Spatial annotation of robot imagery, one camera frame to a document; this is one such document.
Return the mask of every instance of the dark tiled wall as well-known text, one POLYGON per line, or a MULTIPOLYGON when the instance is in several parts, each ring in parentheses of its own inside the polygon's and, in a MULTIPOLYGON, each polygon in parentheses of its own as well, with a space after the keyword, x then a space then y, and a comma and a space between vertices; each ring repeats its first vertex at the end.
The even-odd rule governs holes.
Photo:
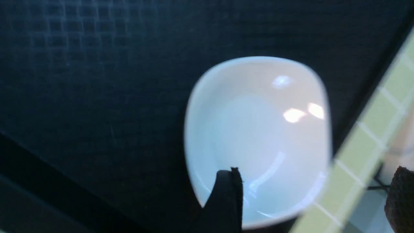
POLYGON ((241 56, 305 63, 338 141, 409 4, 2 0, 0 133, 139 224, 182 232, 200 210, 182 148, 197 79, 241 56))

